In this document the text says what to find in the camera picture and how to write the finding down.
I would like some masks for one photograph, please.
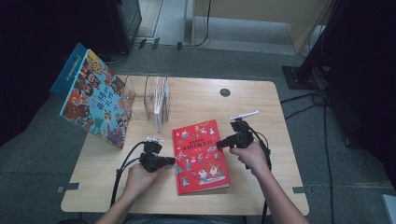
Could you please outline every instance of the handheld controller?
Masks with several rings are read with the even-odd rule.
[[[160,157],[159,154],[163,148],[158,144],[159,139],[150,138],[151,142],[146,142],[142,154],[140,154],[139,161],[149,173],[152,173],[167,165],[175,164],[173,157]]]
[[[140,142],[136,144],[131,151],[128,153],[127,157],[125,158],[124,162],[122,163],[120,169],[117,169],[116,172],[116,180],[114,182],[114,188],[113,188],[113,194],[111,196],[111,202],[110,206],[114,204],[116,201],[116,195],[117,195],[117,189],[119,187],[120,179],[122,172],[125,170],[125,168],[133,163],[134,161],[139,160],[140,163],[143,165],[146,171],[149,173],[152,173],[160,168],[163,168],[164,166],[167,165],[173,165],[175,164],[176,159],[173,157],[160,157],[159,154],[161,149],[163,148],[159,142],[163,142],[162,139],[157,139],[155,137],[148,137],[148,141],[146,142]],[[129,157],[131,154],[134,152],[134,150],[139,147],[140,145],[144,145],[143,152],[140,154],[139,158],[133,159],[128,161]]]
[[[237,117],[230,118],[230,120],[234,120],[234,122],[230,122],[233,127],[233,131],[235,134],[226,137],[225,139],[218,141],[216,143],[217,147],[239,147],[239,148],[247,148],[251,142],[254,140],[253,134],[258,138],[260,145],[262,146],[262,150],[264,151],[265,157],[267,159],[268,166],[272,167],[270,160],[271,150],[264,144],[264,142],[260,139],[257,133],[248,125],[248,123],[242,119],[248,118],[250,116],[258,114],[259,111],[254,111],[247,114],[238,115]]]

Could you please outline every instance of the black metal stand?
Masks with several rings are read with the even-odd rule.
[[[282,66],[283,75],[285,75],[289,89],[318,90],[318,83],[315,81],[312,74],[304,78],[298,77],[299,69],[299,67]]]

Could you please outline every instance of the wooden table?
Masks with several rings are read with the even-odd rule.
[[[144,77],[132,77],[136,92],[144,88]],[[228,89],[223,97],[219,91]],[[87,135],[70,183],[79,189],[68,190],[62,201],[65,212],[104,213],[110,205],[116,170],[136,143],[148,135],[165,139],[162,156],[174,156],[171,132],[175,128],[216,119],[221,138],[234,134],[230,117],[259,110],[260,114],[245,119],[256,131],[264,134],[272,149],[273,174],[304,215],[309,207],[304,193],[293,193],[302,181],[291,146],[288,129],[276,93],[276,86],[267,81],[242,81],[170,77],[170,114],[161,133],[153,121],[139,112],[141,95],[134,100],[133,120],[128,126],[124,149],[117,149],[92,134]],[[137,148],[131,158],[139,157]],[[132,213],[196,214],[196,215],[261,215],[264,198],[257,179],[245,169],[236,156],[225,150],[231,186],[228,189],[177,195],[175,167],[169,167],[155,184],[139,198]],[[123,191],[127,171],[122,175],[119,193]]]

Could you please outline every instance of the book spine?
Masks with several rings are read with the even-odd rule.
[[[73,52],[70,54],[67,59],[64,67],[61,70],[61,73],[56,78],[54,84],[49,90],[50,93],[61,97],[61,99],[65,100],[72,84],[74,83],[74,77],[77,76],[79,68],[82,65],[84,55],[86,55],[87,49],[81,44],[78,43]]]
[[[81,60],[81,62],[80,62],[80,64],[79,64],[79,67],[78,67],[78,69],[76,70],[76,72],[75,72],[75,74],[74,74],[73,82],[72,82],[71,85],[69,86],[68,93],[67,93],[66,97],[64,98],[65,100],[67,100],[67,99],[69,98],[69,96],[70,96],[70,94],[71,94],[71,92],[72,92],[72,90],[73,90],[72,86],[73,86],[74,83],[76,83],[76,80],[77,80],[77,78],[78,78],[78,71],[81,70],[82,62],[84,62],[85,58],[87,58],[87,55],[88,55],[88,50],[85,51],[84,57],[82,58],[82,60]],[[64,104],[64,105],[62,106],[60,116],[64,113],[64,108],[65,108],[65,107],[66,107],[66,104]]]

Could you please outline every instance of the book cover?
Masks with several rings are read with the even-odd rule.
[[[128,77],[122,80],[116,76],[91,49],[74,69],[74,81],[60,115],[122,148],[134,99],[132,85],[126,85]]]
[[[86,52],[87,49],[81,43],[76,44],[49,92],[63,100],[66,99]]]
[[[177,193],[227,188],[230,175],[215,119],[173,130]]]

